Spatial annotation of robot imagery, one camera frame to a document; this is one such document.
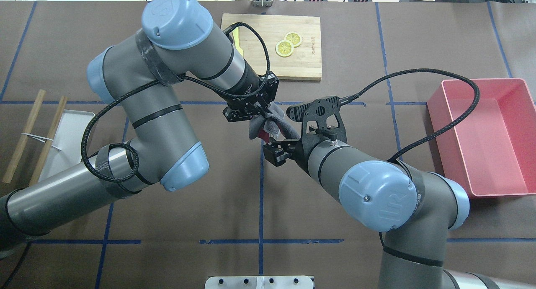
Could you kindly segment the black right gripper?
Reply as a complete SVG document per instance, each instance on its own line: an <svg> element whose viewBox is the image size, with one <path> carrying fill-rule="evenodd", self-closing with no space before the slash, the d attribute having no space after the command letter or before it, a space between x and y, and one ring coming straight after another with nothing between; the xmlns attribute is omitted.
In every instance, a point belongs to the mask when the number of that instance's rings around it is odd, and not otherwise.
<svg viewBox="0 0 536 289"><path fill-rule="evenodd" d="M271 139L262 147L263 156L266 161L279 167L286 163L287 159L300 164L300 153L296 148L301 144L301 139L284 139L281 141Z"/></svg>

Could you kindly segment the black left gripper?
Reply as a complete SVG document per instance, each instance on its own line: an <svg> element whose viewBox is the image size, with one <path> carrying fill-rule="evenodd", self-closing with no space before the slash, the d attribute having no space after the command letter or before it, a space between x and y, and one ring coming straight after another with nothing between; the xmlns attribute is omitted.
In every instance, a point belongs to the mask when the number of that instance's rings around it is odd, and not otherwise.
<svg viewBox="0 0 536 289"><path fill-rule="evenodd" d="M275 113L270 105L274 102L276 91L279 86L279 78L273 73L260 78L260 85L265 83L264 87L249 97L232 98L227 100L227 106L223 110L223 115L228 122L251 121L254 116L264 116L266 113Z"/></svg>

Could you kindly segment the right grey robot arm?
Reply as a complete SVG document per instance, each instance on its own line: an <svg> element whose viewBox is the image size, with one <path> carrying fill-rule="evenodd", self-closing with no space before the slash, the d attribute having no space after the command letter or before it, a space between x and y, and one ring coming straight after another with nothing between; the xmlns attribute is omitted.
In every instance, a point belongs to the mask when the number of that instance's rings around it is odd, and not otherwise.
<svg viewBox="0 0 536 289"><path fill-rule="evenodd" d="M379 289L534 289L534 285L444 268L448 231L470 211L465 190L440 174L388 163L340 139L306 150L304 140L263 146L275 166L292 159L343 209L382 232Z"/></svg>

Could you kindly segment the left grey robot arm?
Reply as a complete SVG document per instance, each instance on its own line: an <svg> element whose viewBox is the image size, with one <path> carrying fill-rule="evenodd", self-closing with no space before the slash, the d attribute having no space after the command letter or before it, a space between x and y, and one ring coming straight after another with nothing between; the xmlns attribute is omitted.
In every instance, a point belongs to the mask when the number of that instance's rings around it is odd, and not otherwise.
<svg viewBox="0 0 536 289"><path fill-rule="evenodd" d="M209 170L203 146L172 85L197 83L226 101L230 122L269 113L279 79L248 64L197 0L153 0L142 28L94 58L93 92L108 106L90 121L81 163L1 198L1 257L96 209L160 183L176 191ZM88 154L86 137L108 110L121 105L136 137Z"/></svg>

